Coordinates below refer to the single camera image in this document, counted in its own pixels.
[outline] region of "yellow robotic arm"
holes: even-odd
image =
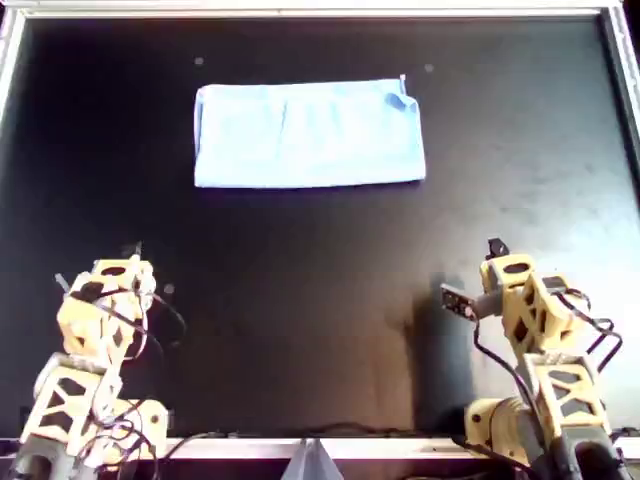
[[[522,399],[480,399],[465,411],[466,443],[522,465],[541,479],[630,480],[609,439],[598,370],[622,344],[621,337],[590,318],[588,298],[558,274],[543,276],[529,255],[511,254],[499,239],[480,266],[484,294],[471,298],[442,285],[444,308],[475,322],[474,343],[516,380]],[[502,317],[517,358],[515,369],[479,343],[480,321]],[[603,337],[588,351],[577,333],[591,324]],[[618,340],[598,370],[588,358],[604,336]]]
[[[162,455],[166,408],[118,398],[136,330],[138,354],[146,343],[155,286],[151,264],[137,254],[78,275],[57,315],[66,354],[54,354],[36,380],[8,478],[92,479],[101,465]]]

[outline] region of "black cable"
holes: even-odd
[[[136,470],[138,469],[138,463],[140,463],[140,456],[142,455],[142,448],[140,445],[138,445],[138,458],[136,459],[136,463],[134,465],[133,468],[133,472],[131,474],[131,476],[133,476],[136,472]],[[135,449],[130,448],[126,451],[126,454],[123,454],[122,456],[122,460],[121,460],[121,464],[118,466],[118,474],[116,475],[116,480],[121,480],[122,479],[122,470],[123,468],[125,468],[125,465],[129,462],[129,458],[131,458],[131,455],[133,455],[133,452],[135,452]]]
[[[124,424],[124,423],[128,424],[129,426],[128,427],[123,427],[122,424]],[[109,428],[112,429],[112,432],[113,432],[113,433],[111,433],[111,438],[113,440],[115,440],[116,442],[123,442],[127,438],[129,438],[131,435],[133,435],[131,429],[135,428],[135,425],[134,425],[132,420],[122,419],[122,420],[118,420],[117,422],[113,422],[113,424],[111,424],[109,426]],[[121,429],[121,430],[124,430],[126,432],[122,437],[116,437],[114,435],[115,430],[118,429],[118,428]]]
[[[604,370],[604,368],[607,366],[607,364],[611,361],[611,359],[613,357],[615,357],[615,355],[618,353],[618,350],[620,350],[620,348],[622,347],[622,343],[623,343],[622,336],[618,332],[615,332],[613,330],[613,321],[611,321],[609,319],[594,320],[589,315],[587,315],[582,310],[580,310],[578,307],[576,307],[569,300],[567,300],[562,293],[555,292],[553,295],[558,297],[558,300],[560,300],[560,303],[562,303],[565,307],[567,307],[569,310],[571,310],[578,318],[580,318],[581,320],[583,320],[583,321],[587,322],[589,325],[591,325],[591,327],[593,327],[601,335],[604,335],[604,337],[614,337],[614,338],[616,338],[618,340],[616,342],[616,344],[613,346],[613,348],[609,351],[609,353],[602,359],[602,361],[598,365],[598,372],[602,372]],[[606,329],[606,328],[603,328],[603,327],[600,326],[600,323],[608,323],[608,322],[611,322],[610,323],[610,325],[611,325],[610,328],[611,329]],[[599,345],[600,343],[602,343],[602,340],[600,338],[598,340],[596,340],[596,342],[595,342],[596,346]]]
[[[142,312],[142,328],[145,328],[147,332],[149,332],[149,319],[147,317],[147,312],[144,310],[144,306],[142,305],[142,297],[140,295],[136,295],[136,298],[138,299],[138,306],[140,307],[140,311]],[[136,352],[136,354],[131,358],[125,357],[123,361],[128,362],[140,358],[140,355],[142,355],[142,352],[144,351],[144,347],[147,346],[147,338],[148,336],[146,335],[141,337],[140,346],[138,347],[138,351]]]
[[[160,464],[159,464],[159,459],[158,459],[158,456],[156,455],[156,449],[155,449],[153,443],[151,443],[151,440],[149,440],[149,438],[144,433],[142,433],[140,430],[138,430],[137,428],[132,427],[131,431],[134,432],[138,436],[138,441],[135,442],[131,448],[126,450],[127,456],[123,457],[124,460],[121,460],[121,461],[116,462],[116,463],[105,463],[100,468],[103,469],[103,470],[106,470],[106,469],[113,468],[113,467],[115,467],[115,468],[122,467],[122,465],[127,463],[127,459],[131,456],[131,454],[135,450],[141,449],[142,448],[142,444],[144,444],[149,449],[149,453],[151,454],[151,457],[152,457],[152,460],[153,460],[153,465],[154,465],[154,467],[153,467],[153,476],[151,477],[151,480],[160,480]]]
[[[91,455],[91,448],[93,448],[93,446],[96,444],[98,440],[102,440],[102,439],[109,439],[109,440],[115,440],[115,441],[119,440],[118,437],[113,436],[113,432],[106,433],[106,434],[98,433],[97,435],[94,435],[82,446],[82,448],[76,455],[75,459],[73,460],[74,468],[77,468],[78,465],[83,463],[89,457],[89,455]]]
[[[577,288],[567,288],[564,293],[585,300],[587,302],[587,310],[591,311],[591,299],[589,298],[589,295],[584,293],[582,290],[578,290]]]
[[[491,360],[493,360],[502,368],[504,368],[509,373],[509,375],[511,375],[511,377],[514,379],[514,381],[516,382],[516,385],[518,386],[518,390],[520,390],[520,394],[523,396],[527,406],[531,409],[531,412],[533,413],[533,416],[535,419],[534,428],[536,431],[538,444],[540,445],[540,448],[542,449],[542,451],[546,452],[547,446],[544,443],[544,429],[542,424],[542,416],[540,415],[540,410],[538,410],[538,406],[536,405],[535,399],[533,398],[533,393],[529,389],[529,386],[526,384],[524,379],[518,374],[518,372],[515,371],[515,369],[511,365],[509,365],[506,362],[506,360],[504,360],[498,354],[489,350],[487,347],[485,347],[480,343],[480,320],[475,318],[475,320],[473,321],[476,324],[473,330],[474,346],[478,350],[480,350],[482,353],[484,353],[487,357],[489,357]]]
[[[538,475],[538,473],[533,470],[531,467],[529,467],[528,465],[525,465],[524,463],[520,463],[517,460],[514,460],[511,457],[507,457],[505,455],[501,455],[499,453],[494,452],[493,450],[484,447],[482,445],[472,445],[470,443],[468,443],[466,440],[457,437],[457,436],[453,436],[451,437],[451,440],[453,441],[453,443],[455,443],[456,445],[464,448],[465,450],[470,450],[472,452],[475,453],[479,453],[481,455],[485,455],[489,458],[491,458],[492,460],[500,460],[501,462],[505,462],[508,463],[510,466],[512,466],[513,468],[518,468],[520,470],[522,470],[523,472],[525,472],[528,476],[530,480],[542,480],[540,475]]]
[[[635,427],[616,428],[609,436],[611,443],[616,443],[622,437],[640,437],[640,430]]]
[[[135,323],[133,320],[125,317],[124,315],[122,315],[120,312],[114,310],[113,308],[107,307],[106,305],[102,305],[101,303],[98,303],[100,300],[96,300],[94,302],[89,302],[89,301],[83,300],[81,298],[79,298],[78,300],[80,300],[81,302],[88,303],[89,305],[93,305],[96,308],[99,308],[103,312],[108,313],[112,317],[117,318],[122,323],[125,323],[125,324],[129,325],[131,328],[133,328],[135,331],[139,332],[141,335],[145,335],[158,348],[158,351],[160,352],[160,356],[162,357],[162,360],[164,361],[164,357],[165,357],[164,348],[162,348],[162,344],[160,343],[160,341],[151,332],[149,332],[148,330],[142,328],[140,325]]]
[[[162,462],[165,464],[171,457],[173,457],[178,450],[184,447],[187,443],[192,440],[199,440],[201,438],[220,438],[225,437],[225,435],[221,435],[220,432],[203,432],[196,433],[195,435],[191,435],[190,437],[185,437],[176,443],[164,456],[162,457]]]
[[[182,334],[180,335],[180,337],[177,340],[174,340],[173,342],[171,342],[170,346],[171,347],[177,347],[180,342],[182,341],[182,339],[186,336],[187,334],[187,322],[185,321],[184,317],[182,316],[182,314],[173,306],[171,305],[169,302],[167,302],[164,298],[162,298],[160,295],[158,295],[155,292],[149,293],[149,294],[142,294],[140,291],[138,290],[132,290],[129,288],[117,288],[115,290],[110,290],[107,292],[101,292],[97,297],[95,297],[95,301],[97,300],[101,300],[103,298],[107,298],[113,295],[117,295],[119,293],[133,293],[134,295],[136,295],[140,301],[142,300],[142,297],[144,295],[151,295],[153,297],[154,300],[156,300],[158,303],[160,303],[162,306],[164,306],[167,310],[169,310],[169,312],[171,313],[171,315],[173,316],[173,318],[175,318],[178,323],[180,324],[180,328],[182,330]]]
[[[594,321],[598,324],[605,324],[606,323],[606,327],[604,327],[606,330],[609,331],[613,331],[615,329],[615,323],[613,323],[613,320],[609,319],[609,318],[595,318]],[[589,348],[587,348],[587,353],[589,355],[591,355],[596,348],[598,348],[600,346],[600,344],[602,342],[604,342],[604,340],[607,338],[607,335],[605,334],[600,334],[600,336],[596,339],[595,342],[593,342]]]
[[[284,432],[283,436],[286,437],[302,437],[302,438],[313,438],[313,437],[321,437],[326,436],[327,434],[331,434],[342,437],[342,436],[353,436],[346,435],[344,432],[350,431],[355,432],[357,434],[364,434],[367,437],[376,437],[376,438],[397,438],[397,437],[427,437],[426,432],[422,432],[420,430],[415,429],[401,429],[401,428],[376,428],[370,425],[364,425],[359,422],[335,422],[329,423],[326,425],[318,425],[314,427],[308,427],[304,429],[296,429],[289,432]]]
[[[118,422],[122,422],[122,421],[126,420],[125,417],[127,415],[129,415],[131,412],[133,412],[134,410],[138,410],[140,408],[140,405],[142,405],[146,400],[147,400],[146,398],[143,398],[142,400],[138,400],[135,403],[134,402],[129,402],[129,404],[131,406],[127,410],[125,410],[124,412],[116,415],[115,417],[110,419],[110,421],[108,421],[108,422],[101,421],[99,418],[96,418],[95,415],[92,416],[91,421],[93,421],[93,423],[99,425],[103,429],[111,429]]]
[[[432,476],[424,476],[420,475],[419,477],[410,477],[410,480],[481,480],[484,478],[493,478],[489,475],[492,475],[493,472],[480,472],[473,473],[471,475],[464,475],[462,477],[432,477]]]
[[[140,406],[146,402],[147,400],[149,400],[149,398],[142,398],[140,400],[137,400],[136,402],[132,402],[130,400],[127,400],[127,402],[129,403],[130,407],[127,408],[124,412],[118,414],[112,422],[110,422],[109,424],[101,424],[101,426],[103,428],[111,428],[113,427],[116,423],[121,422],[123,420],[125,420],[125,417],[127,415],[129,415],[132,412],[136,412],[138,414],[138,419],[140,420],[140,425],[142,425],[143,420],[142,420],[142,414],[140,413]]]

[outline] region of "folded towel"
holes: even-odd
[[[426,175],[420,113],[404,76],[207,85],[194,117],[198,187],[327,187]]]

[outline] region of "aluminum frame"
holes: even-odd
[[[599,16],[605,26],[636,161],[640,159],[640,74],[622,4],[617,0],[5,0],[3,3],[6,10],[0,28],[0,129],[4,125],[25,23],[30,18]],[[168,448],[180,440],[170,438]],[[198,439],[186,443],[175,458],[290,459],[302,441]],[[449,438],[323,438],[321,442],[334,459],[476,458]],[[626,458],[640,459],[640,439],[621,438],[616,446]]]

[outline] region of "black table surface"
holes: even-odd
[[[139,240],[189,330],[164,362],[150,345],[125,367],[124,395],[165,402],[174,435],[456,430],[460,407],[513,392],[437,298],[443,280],[479,293],[496,235],[614,316],[627,344],[605,399],[615,425],[638,421],[640,225],[595,19],[30,20],[18,67],[0,157],[0,435],[19,433],[62,348],[54,273]],[[200,86],[401,74],[426,181],[193,186]],[[157,306],[151,322],[165,343],[178,332]],[[507,355],[499,322],[483,328]]]

